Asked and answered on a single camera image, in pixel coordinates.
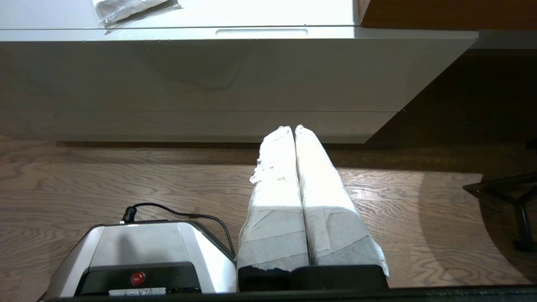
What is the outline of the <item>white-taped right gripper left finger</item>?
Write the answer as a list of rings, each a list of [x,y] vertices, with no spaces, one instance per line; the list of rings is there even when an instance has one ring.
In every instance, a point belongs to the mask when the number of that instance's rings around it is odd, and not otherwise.
[[[292,271],[309,264],[292,129],[280,126],[260,145],[248,214],[239,235],[238,269]]]

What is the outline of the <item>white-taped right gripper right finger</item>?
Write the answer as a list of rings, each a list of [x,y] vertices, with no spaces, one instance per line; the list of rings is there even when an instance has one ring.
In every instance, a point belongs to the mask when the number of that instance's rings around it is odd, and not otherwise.
[[[297,170],[310,259],[315,265],[389,268],[316,134],[295,128]]]

